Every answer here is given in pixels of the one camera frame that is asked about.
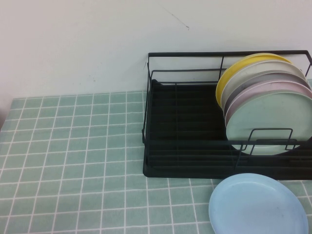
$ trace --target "white wall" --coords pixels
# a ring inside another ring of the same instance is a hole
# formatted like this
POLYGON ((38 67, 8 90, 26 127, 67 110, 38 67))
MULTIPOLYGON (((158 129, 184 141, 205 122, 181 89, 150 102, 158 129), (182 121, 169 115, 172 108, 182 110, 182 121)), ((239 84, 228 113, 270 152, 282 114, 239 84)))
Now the white wall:
POLYGON ((311 9, 311 0, 0 0, 0 94, 142 90, 148 52, 312 52, 311 9))

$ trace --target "light blue plate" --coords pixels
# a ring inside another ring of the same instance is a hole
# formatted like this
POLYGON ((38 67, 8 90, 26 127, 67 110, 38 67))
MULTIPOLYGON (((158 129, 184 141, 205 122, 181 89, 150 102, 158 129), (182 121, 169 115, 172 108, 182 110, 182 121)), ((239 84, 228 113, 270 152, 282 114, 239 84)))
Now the light blue plate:
POLYGON ((238 174, 222 181, 209 202, 216 234, 308 234, 308 219, 296 196, 278 181, 238 174))

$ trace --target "tiled countertop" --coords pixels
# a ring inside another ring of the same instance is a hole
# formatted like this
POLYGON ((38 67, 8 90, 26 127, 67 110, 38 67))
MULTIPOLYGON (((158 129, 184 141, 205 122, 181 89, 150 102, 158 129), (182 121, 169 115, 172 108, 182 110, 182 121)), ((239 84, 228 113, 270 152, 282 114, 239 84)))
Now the tiled countertop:
MULTIPOLYGON (((15 99, 0 132, 0 234, 213 234, 213 179, 142 174, 144 92, 15 99)), ((284 181, 312 226, 312 182, 284 181)))

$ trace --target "green tile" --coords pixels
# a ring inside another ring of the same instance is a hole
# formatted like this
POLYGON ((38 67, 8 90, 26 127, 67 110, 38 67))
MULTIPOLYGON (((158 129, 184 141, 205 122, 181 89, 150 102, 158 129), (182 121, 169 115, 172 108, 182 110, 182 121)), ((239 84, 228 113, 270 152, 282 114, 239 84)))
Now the green tile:
POLYGON ((35 130, 33 134, 33 140, 49 140, 52 129, 39 129, 35 130))
POLYGON ((77 213, 57 214, 54 224, 54 231, 75 230, 77 213))
POLYGON ((127 114, 127 123, 143 123, 143 114, 142 113, 127 114))
POLYGON ((173 206, 172 215, 174 223, 195 222, 193 205, 190 206, 173 206))
POLYGON ((126 114, 116 114, 112 115, 109 118, 109 124, 125 124, 126 123, 126 114))
POLYGON ((18 120, 6 120, 1 128, 2 131, 15 130, 18 125, 18 120))
POLYGON ((104 162, 105 161, 105 150, 92 150, 87 153, 87 163, 92 162, 104 162))
POLYGON ((32 141, 30 143, 29 153, 45 153, 48 150, 49 141, 32 141))
POLYGON ((39 118, 46 118, 46 117, 55 117, 57 112, 57 108, 41 108, 39 118))
POLYGON ((88 137, 89 127, 72 128, 70 138, 88 137))
POLYGON ((54 213, 57 207, 56 196, 53 197, 38 197, 35 205, 35 214, 54 213))
POLYGON ((170 189, 170 196, 173 205, 192 203, 190 188, 170 189))
POLYGON ((36 124, 36 129, 52 128, 53 124, 54 124, 54 118, 39 118, 36 124))
POLYGON ((147 205, 146 191, 127 191, 126 207, 141 207, 147 205))
POLYGON ((127 175, 129 174, 142 174, 143 161, 128 161, 127 162, 127 175))
POLYGON ((127 112, 135 113, 135 112, 143 112, 143 103, 127 103, 127 112))
POLYGON ((19 121, 19 125, 17 130, 27 130, 27 129, 34 129, 36 124, 35 119, 21 119, 19 121))
POLYGON ((71 127, 73 117, 57 117, 55 120, 55 128, 71 127))
POLYGON ((70 139, 68 150, 85 150, 87 148, 87 138, 70 139))
POLYGON ((127 147, 144 146, 142 134, 127 134, 127 147))
POLYGON ((104 209, 124 208, 124 202, 125 202, 125 192, 104 193, 103 200, 104 209))
POLYGON ((10 144, 0 144, 0 155, 6 155, 9 151, 10 144))
POLYGON ((104 163, 87 164, 85 165, 84 177, 104 176, 104 163))
POLYGON ((12 208, 12 215, 32 214, 34 203, 35 203, 34 198, 15 199, 12 208))
POLYGON ((106 136, 107 126, 95 126, 90 128, 90 137, 106 136))
POLYGON ((70 128, 53 129, 51 139, 68 139, 70 128))
POLYGON ((142 148, 128 148, 127 160, 144 159, 144 147, 142 148))
POLYGON ((17 184, 0 184, 0 198, 13 198, 17 184))
POLYGON ((63 167, 45 167, 43 169, 42 180, 55 180, 61 179, 63 167))
POLYGON ((68 152, 66 158, 66 164, 79 164, 84 163, 86 152, 78 151, 78 152, 68 152))
POLYGON ((127 175, 126 188, 129 189, 146 189, 146 177, 144 175, 127 175))
POLYGON ((138 133, 142 134, 143 125, 141 123, 132 123, 127 125, 127 134, 138 133))
POLYGON ((170 207, 150 207, 150 224, 168 224, 171 223, 170 207))
POLYGON ((78 229, 100 228, 101 211, 83 212, 79 214, 78 229))
POLYGON ((0 200, 0 215, 6 216, 10 214, 13 200, 0 200))
POLYGON ((150 206, 169 205, 169 191, 168 189, 149 190, 148 203, 150 206))
POLYGON ((15 183, 20 179, 21 169, 3 170, 0 183, 15 183))
POLYGON ((110 162, 106 164, 105 176, 123 176, 124 174, 124 162, 110 162))
POLYGON ((196 224, 175 225, 174 229, 179 234, 198 234, 196 224))
POLYGON ((40 183, 38 195, 57 195, 59 193, 60 181, 42 181, 40 183))
POLYGON ((126 225, 127 226, 147 225, 147 208, 127 209, 126 225))
POLYGON ((93 104, 108 104, 109 94, 96 94, 94 95, 93 104))
POLYGON ((209 209, 208 204, 195 205, 196 218, 198 222, 210 221, 208 209, 209 209))
POLYGON ((124 210, 103 211, 102 227, 124 227, 124 210))
POLYGON ((65 161, 65 152, 61 153, 48 153, 45 161, 46 166, 63 165, 65 161))
POLYGON ((193 187, 194 203, 208 203, 213 193, 212 186, 193 187))
POLYGON ((14 99, 11 104, 11 110, 23 108, 24 103, 25 103, 25 99, 14 99))
POLYGON ((78 194, 81 190, 82 179, 64 180, 60 189, 60 194, 78 194))
POLYGON ((59 97, 45 97, 43 99, 42 107, 58 106, 59 97))
POLYGON ((58 199, 58 212, 78 211, 80 195, 60 196, 58 199))
POLYGON ((111 104, 109 107, 110 114, 126 113, 126 104, 111 104))
POLYGON ((120 135, 126 133, 126 125, 110 125, 108 126, 108 135, 120 135))
POLYGON ((32 134, 33 134, 33 130, 16 131, 15 135, 14 135, 14 142, 29 141, 29 140, 31 140, 32 134))
POLYGON ((89 126, 90 124, 90 116, 75 116, 73 126, 89 126))
POLYGON ((150 227, 150 234, 173 234, 172 226, 152 226, 150 227))
POLYGON ((199 223, 198 230, 199 234, 215 234, 210 223, 199 223))
POLYGON ((42 103, 42 98, 30 98, 26 100, 25 108, 40 107, 41 103, 42 103))
POLYGON ((107 162, 124 161, 125 149, 107 149, 107 162))
POLYGON ((68 140, 51 140, 49 146, 49 152, 66 151, 68 140))
POLYGON ((74 106, 59 107, 57 117, 73 116, 74 106))
POLYGON ((103 182, 104 178, 85 179, 83 181, 82 192, 83 193, 102 192, 103 182))
POLYGON ((105 178, 104 191, 118 191, 124 190, 125 177, 107 177, 105 178))
POLYGON ((65 166, 63 178, 64 179, 82 178, 83 167, 84 167, 83 165, 65 166))
POLYGON ((108 136, 107 148, 122 148, 122 147, 125 147, 125 135, 108 136))
POLYGON ((142 101, 142 93, 127 93, 127 102, 139 102, 142 101))
POLYGON ((39 108, 36 109, 24 109, 20 118, 37 118, 39 114, 39 108))
POLYGON ((8 156, 4 168, 22 168, 25 158, 25 155, 8 156))
POLYGON ((34 215, 30 232, 50 232, 52 230, 54 214, 34 215))
POLYGON ((94 137, 89 139, 88 150, 99 150, 106 148, 106 137, 94 137))
POLYGON ((108 115, 92 116, 91 118, 91 126, 107 125, 107 122, 108 122, 108 115))
POLYGON ((76 96, 60 97, 59 106, 74 106, 76 102, 76 96))
POLYGON ((39 181, 41 177, 42 168, 24 168, 21 174, 21 182, 39 181))
POLYGON ((37 193, 38 185, 38 182, 19 184, 16 197, 35 196, 37 193))
POLYGON ((111 94, 111 103, 126 102, 126 94, 111 94))
POLYGON ((41 167, 44 164, 45 154, 27 155, 25 167, 41 167))
POLYGON ((80 210, 99 210, 102 206, 102 194, 83 194, 81 196, 80 210))
POLYGON ((7 234, 27 233, 30 218, 31 218, 30 216, 10 217, 6 233, 7 234))
POLYGON ((92 104, 92 95, 88 96, 78 96, 76 105, 91 105, 92 104))
POLYGON ((21 116, 22 110, 10 110, 6 119, 19 119, 21 116))
POLYGON ((189 179, 183 179, 183 178, 169 178, 169 184, 171 188, 186 187, 186 186, 190 186, 190 181, 189 179))
POLYGON ((289 188, 296 196, 306 196, 301 181, 282 181, 281 183, 289 188))

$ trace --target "pink plate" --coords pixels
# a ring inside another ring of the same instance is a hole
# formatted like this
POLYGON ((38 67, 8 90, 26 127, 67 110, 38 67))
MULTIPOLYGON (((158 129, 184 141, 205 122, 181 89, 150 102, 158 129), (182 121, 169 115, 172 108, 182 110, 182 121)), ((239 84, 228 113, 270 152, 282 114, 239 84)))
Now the pink plate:
POLYGON ((244 103, 245 101, 247 101, 248 99, 252 98, 255 95, 276 90, 295 91, 312 98, 312 91, 308 89, 306 86, 299 84, 295 81, 273 79, 270 81, 259 82, 243 90, 240 94, 238 94, 234 98, 229 108, 224 110, 225 125, 226 126, 228 125, 231 116, 241 106, 242 103, 244 103))

